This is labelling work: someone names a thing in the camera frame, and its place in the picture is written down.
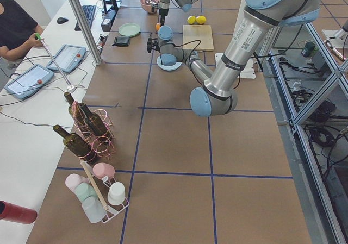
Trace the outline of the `person's hand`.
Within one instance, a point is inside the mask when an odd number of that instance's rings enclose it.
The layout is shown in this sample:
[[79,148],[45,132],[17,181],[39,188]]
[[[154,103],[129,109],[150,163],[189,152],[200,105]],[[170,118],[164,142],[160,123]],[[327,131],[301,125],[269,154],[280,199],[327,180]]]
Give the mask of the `person's hand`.
[[31,47],[42,47],[43,44],[41,41],[37,38],[36,33],[33,33],[28,40],[26,41],[26,45],[31,48]]

